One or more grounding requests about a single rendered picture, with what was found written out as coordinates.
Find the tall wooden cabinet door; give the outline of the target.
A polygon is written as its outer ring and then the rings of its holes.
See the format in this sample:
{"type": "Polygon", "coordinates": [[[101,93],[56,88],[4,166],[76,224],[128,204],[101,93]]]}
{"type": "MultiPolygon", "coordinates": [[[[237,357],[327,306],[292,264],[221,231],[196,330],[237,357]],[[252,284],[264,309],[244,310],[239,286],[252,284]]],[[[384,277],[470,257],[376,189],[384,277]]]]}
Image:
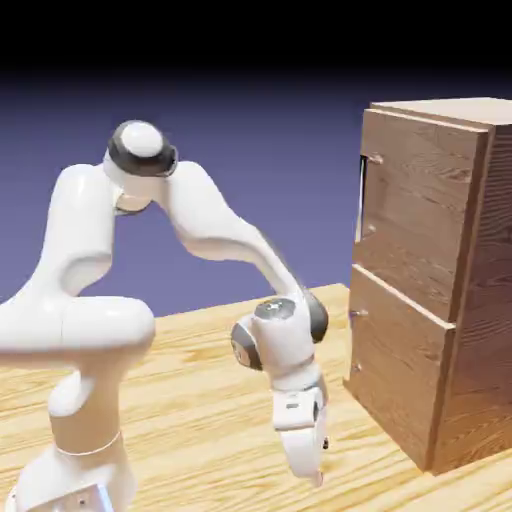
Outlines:
{"type": "Polygon", "coordinates": [[[353,260],[446,322],[462,272],[490,129],[368,109],[362,234],[353,260]]]}

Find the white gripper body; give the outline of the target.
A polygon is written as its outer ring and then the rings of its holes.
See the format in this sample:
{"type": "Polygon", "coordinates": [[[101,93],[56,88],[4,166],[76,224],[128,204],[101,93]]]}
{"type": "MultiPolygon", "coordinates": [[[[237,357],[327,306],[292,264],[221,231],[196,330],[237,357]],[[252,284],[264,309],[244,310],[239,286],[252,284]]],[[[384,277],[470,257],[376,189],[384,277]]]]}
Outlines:
{"type": "Polygon", "coordinates": [[[279,435],[293,475],[301,479],[322,479],[326,417],[321,415],[313,427],[280,431],[279,435]]]}

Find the short wooden cabinet door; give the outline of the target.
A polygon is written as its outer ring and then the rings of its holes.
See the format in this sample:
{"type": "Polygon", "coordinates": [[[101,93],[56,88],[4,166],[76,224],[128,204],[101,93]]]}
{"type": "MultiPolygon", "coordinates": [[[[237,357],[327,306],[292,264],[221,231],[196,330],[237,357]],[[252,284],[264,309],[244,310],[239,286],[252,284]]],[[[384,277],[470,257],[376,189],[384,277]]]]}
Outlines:
{"type": "Polygon", "coordinates": [[[422,470],[433,467],[456,325],[446,322],[359,264],[349,310],[366,309],[358,349],[362,369],[346,388],[422,470]]]}

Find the light wood cabinet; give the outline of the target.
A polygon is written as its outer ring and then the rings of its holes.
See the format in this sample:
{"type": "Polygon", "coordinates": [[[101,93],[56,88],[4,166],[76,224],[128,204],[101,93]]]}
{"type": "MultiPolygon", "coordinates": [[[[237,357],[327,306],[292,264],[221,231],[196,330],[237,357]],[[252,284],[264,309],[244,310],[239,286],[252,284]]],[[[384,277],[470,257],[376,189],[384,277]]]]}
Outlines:
{"type": "Polygon", "coordinates": [[[444,473],[512,448],[512,100],[375,102],[490,129],[476,194],[433,467],[444,473]]]}

